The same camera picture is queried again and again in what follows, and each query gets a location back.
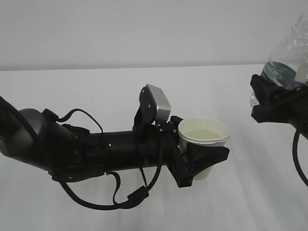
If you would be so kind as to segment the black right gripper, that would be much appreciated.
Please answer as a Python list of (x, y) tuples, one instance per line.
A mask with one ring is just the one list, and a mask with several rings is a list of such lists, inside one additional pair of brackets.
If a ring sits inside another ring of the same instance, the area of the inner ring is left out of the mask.
[(252, 75), (250, 85), (259, 104), (253, 107), (251, 113), (256, 122), (298, 125), (301, 121), (308, 120), (307, 86), (279, 97), (286, 89), (257, 74)]

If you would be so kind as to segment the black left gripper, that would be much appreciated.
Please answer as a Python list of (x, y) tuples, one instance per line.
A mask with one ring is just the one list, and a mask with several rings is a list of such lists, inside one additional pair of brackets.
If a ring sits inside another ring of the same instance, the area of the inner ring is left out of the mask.
[(204, 179), (208, 176), (208, 168), (227, 160), (230, 150), (224, 146), (201, 146), (188, 143), (186, 157), (188, 167), (179, 149), (179, 124), (183, 120), (176, 115), (170, 121), (155, 121), (162, 138), (166, 139), (167, 147), (163, 147), (163, 159), (179, 188), (190, 187), (194, 179)]

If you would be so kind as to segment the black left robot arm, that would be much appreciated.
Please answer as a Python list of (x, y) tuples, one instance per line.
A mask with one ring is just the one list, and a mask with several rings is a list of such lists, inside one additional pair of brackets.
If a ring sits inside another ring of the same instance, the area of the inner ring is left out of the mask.
[(227, 160), (224, 145), (194, 141), (180, 150), (181, 118), (157, 123), (142, 111), (129, 131), (91, 133), (67, 123), (72, 112), (58, 117), (45, 109), (17, 110), (0, 101), (0, 151), (11, 159), (47, 171), (54, 181), (79, 182), (116, 171), (166, 166), (178, 187), (189, 187), (203, 170)]

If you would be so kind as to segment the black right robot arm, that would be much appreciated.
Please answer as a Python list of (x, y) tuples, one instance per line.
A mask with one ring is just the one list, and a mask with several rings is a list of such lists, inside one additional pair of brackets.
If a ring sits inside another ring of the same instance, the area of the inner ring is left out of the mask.
[(277, 86), (259, 75), (252, 75), (250, 85), (258, 105), (251, 116), (258, 123), (290, 124), (308, 137), (308, 87), (300, 85), (293, 90)]

